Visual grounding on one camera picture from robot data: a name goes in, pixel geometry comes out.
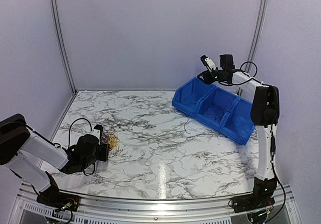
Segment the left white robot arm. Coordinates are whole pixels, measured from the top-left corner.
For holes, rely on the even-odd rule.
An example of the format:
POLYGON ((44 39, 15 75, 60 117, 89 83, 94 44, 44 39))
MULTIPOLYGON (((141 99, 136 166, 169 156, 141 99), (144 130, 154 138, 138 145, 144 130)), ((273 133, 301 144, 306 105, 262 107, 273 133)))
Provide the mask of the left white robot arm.
POLYGON ((30 183, 39 199, 52 206, 60 206, 68 196, 60 191, 51 174, 33 164, 25 154, 29 153, 70 175, 84 173, 97 161, 106 162, 109 149, 102 125, 90 126, 90 131, 82 135, 75 145, 69 144, 64 148, 28 126, 21 114, 1 121, 1 165, 30 183))

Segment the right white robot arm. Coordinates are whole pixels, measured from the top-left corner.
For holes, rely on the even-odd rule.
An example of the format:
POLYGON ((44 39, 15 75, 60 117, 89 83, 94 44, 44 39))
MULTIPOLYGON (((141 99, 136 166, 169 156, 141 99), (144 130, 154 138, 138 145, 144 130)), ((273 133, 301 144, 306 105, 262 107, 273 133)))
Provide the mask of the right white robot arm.
POLYGON ((253 208, 259 208, 274 194, 278 183, 274 167, 279 118, 278 88, 255 79, 242 68, 236 69, 231 54, 220 55, 220 68, 206 55, 201 56, 200 60, 207 69, 197 76, 203 83, 238 86, 253 97, 250 117, 258 134, 259 162, 248 203, 253 208))

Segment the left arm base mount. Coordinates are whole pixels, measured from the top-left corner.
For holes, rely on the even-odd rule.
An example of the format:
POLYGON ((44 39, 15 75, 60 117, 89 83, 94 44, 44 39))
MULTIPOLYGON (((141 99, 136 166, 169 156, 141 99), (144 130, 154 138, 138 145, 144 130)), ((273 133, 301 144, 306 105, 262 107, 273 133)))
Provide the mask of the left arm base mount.
POLYGON ((37 202, 54 207, 58 210, 77 211, 80 196, 61 192, 58 189, 48 188, 40 192, 37 196, 37 202))

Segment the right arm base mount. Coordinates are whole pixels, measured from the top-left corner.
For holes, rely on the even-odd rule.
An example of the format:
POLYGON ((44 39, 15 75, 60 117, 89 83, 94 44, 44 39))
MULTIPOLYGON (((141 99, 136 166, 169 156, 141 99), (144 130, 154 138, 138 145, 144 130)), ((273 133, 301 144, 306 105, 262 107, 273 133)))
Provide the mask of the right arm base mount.
POLYGON ((268 194, 267 196, 257 199, 253 193, 234 196, 228 202, 229 207, 234 209, 235 213, 252 211, 264 207, 272 207, 274 204, 275 200, 272 195, 268 194))

